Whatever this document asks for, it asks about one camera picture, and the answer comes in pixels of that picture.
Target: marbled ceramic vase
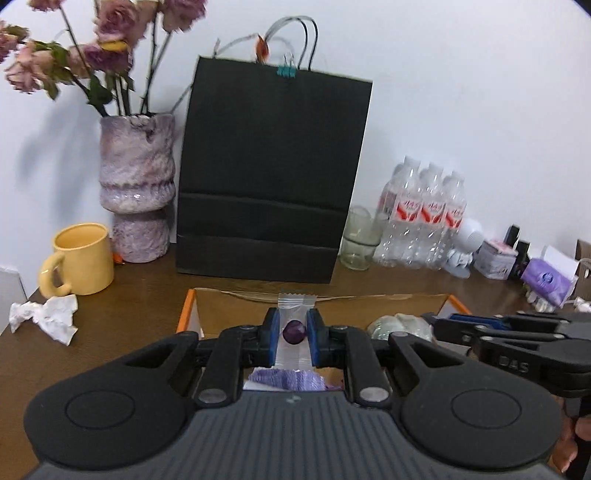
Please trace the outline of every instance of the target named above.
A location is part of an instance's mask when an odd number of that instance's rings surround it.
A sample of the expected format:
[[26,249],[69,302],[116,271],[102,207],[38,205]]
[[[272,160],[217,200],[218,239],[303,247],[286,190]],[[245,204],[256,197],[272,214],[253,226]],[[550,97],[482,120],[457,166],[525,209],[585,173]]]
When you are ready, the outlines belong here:
[[162,208],[175,193],[174,117],[111,116],[101,129],[100,204],[115,214],[113,250],[128,262],[150,262],[170,241]]

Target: yellow petal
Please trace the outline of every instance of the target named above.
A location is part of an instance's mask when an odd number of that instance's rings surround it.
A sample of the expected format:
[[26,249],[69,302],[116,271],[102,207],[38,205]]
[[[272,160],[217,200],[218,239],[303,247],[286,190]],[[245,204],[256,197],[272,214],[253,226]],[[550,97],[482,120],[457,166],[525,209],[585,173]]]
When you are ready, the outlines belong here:
[[129,49],[129,45],[124,41],[108,41],[101,43],[100,47],[107,51],[125,51]]

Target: glass tumbler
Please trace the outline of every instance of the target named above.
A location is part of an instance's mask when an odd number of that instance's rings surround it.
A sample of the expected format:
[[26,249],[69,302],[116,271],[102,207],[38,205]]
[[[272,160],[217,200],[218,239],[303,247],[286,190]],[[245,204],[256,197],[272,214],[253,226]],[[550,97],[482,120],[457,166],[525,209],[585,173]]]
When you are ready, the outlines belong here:
[[351,270],[367,270],[387,222],[384,213],[352,206],[343,232],[340,262]]

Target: yellow mug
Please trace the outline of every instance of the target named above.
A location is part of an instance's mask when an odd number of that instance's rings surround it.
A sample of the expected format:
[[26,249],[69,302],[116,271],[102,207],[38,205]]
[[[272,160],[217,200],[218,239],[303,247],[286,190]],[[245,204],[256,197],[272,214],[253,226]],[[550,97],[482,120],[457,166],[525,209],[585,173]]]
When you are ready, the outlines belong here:
[[[90,295],[113,281],[111,241],[104,225],[79,223],[64,228],[53,238],[53,249],[39,271],[39,289],[45,298]],[[60,287],[53,283],[56,268],[63,282]]]

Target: purple candy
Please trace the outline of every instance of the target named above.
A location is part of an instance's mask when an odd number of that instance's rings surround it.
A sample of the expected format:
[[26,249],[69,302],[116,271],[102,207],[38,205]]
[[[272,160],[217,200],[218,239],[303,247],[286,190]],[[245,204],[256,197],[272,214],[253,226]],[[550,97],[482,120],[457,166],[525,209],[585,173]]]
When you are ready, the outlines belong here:
[[306,327],[299,320],[291,320],[283,329],[283,338],[287,343],[297,345],[306,338]]

